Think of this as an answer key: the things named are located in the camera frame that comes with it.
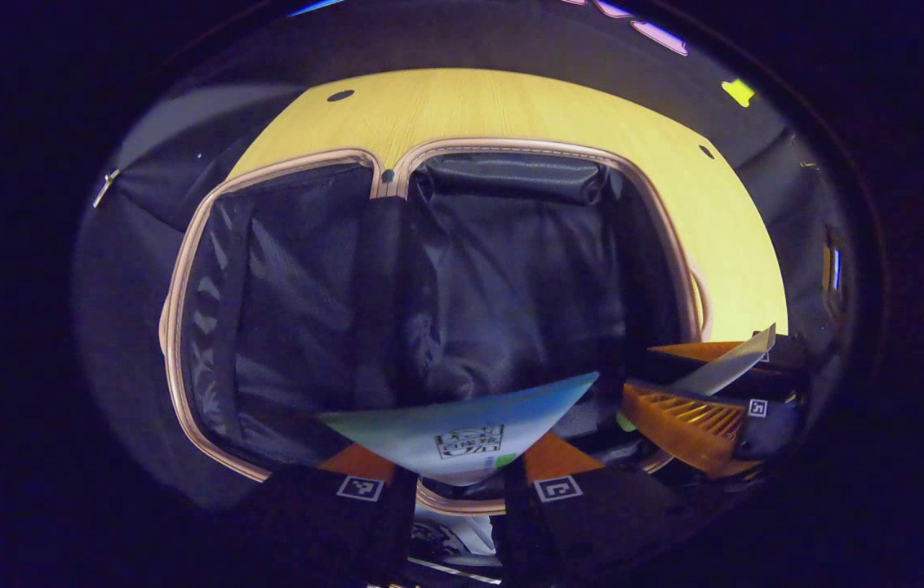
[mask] yellow wooden surface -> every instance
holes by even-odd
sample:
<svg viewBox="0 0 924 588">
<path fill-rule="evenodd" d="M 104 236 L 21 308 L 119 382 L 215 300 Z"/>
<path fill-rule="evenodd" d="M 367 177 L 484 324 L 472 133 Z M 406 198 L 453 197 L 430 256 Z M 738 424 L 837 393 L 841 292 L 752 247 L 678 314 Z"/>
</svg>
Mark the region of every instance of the yellow wooden surface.
<svg viewBox="0 0 924 588">
<path fill-rule="evenodd" d="M 329 103 L 342 90 L 353 96 Z M 310 88 L 258 136 L 235 177 L 284 159 L 368 149 L 392 168 L 433 139 L 544 139 L 608 150 L 640 167 L 663 200 L 713 304 L 713 341 L 788 331 L 778 260 L 756 206 L 715 146 L 656 112 L 556 79 L 476 69 L 365 75 Z M 700 148 L 711 150 L 709 159 Z"/>
</svg>

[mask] dark background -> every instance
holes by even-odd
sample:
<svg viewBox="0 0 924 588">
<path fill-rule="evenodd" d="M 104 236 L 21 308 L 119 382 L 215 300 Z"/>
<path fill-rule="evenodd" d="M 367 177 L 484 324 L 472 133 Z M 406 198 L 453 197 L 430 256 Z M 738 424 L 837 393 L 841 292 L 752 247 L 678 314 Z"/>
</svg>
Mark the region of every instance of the dark background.
<svg viewBox="0 0 924 588">
<path fill-rule="evenodd" d="M 882 223 L 891 304 L 875 384 L 846 395 L 801 468 L 634 583 L 924 586 L 924 2 L 855 4 L 669 4 L 775 71 L 849 150 Z M 104 157 L 190 57 L 159 65 L 244 6 L 0 3 L 0 586 L 234 578 L 92 406 L 67 293 Z"/>
</svg>

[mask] orange vented part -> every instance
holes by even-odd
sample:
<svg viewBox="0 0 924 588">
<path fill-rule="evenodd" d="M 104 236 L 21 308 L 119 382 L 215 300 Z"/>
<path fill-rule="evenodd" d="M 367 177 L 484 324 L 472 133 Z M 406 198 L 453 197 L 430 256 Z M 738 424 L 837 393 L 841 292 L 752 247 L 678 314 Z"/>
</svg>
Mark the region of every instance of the orange vented part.
<svg viewBox="0 0 924 588">
<path fill-rule="evenodd" d="M 570 474 L 580 474 L 603 468 L 588 454 L 558 438 L 553 433 L 545 433 L 524 452 L 524 470 L 528 484 L 536 480 L 561 478 Z"/>
<path fill-rule="evenodd" d="M 734 447 L 745 409 L 676 397 L 626 384 L 622 414 L 652 443 L 709 478 L 733 476 L 760 464 L 735 461 Z"/>
<path fill-rule="evenodd" d="M 652 351 L 660 351 L 663 354 L 672 356 L 686 357 L 699 361 L 713 361 L 720 356 L 733 350 L 740 345 L 742 341 L 714 341 L 711 343 L 679 343 L 677 345 L 661 345 L 650 347 Z"/>
<path fill-rule="evenodd" d="M 338 472 L 347 476 L 360 476 L 374 480 L 386 480 L 390 483 L 396 465 L 388 459 L 379 457 L 360 444 L 350 444 L 346 449 L 339 451 L 333 457 L 317 466 L 326 472 Z"/>
</svg>

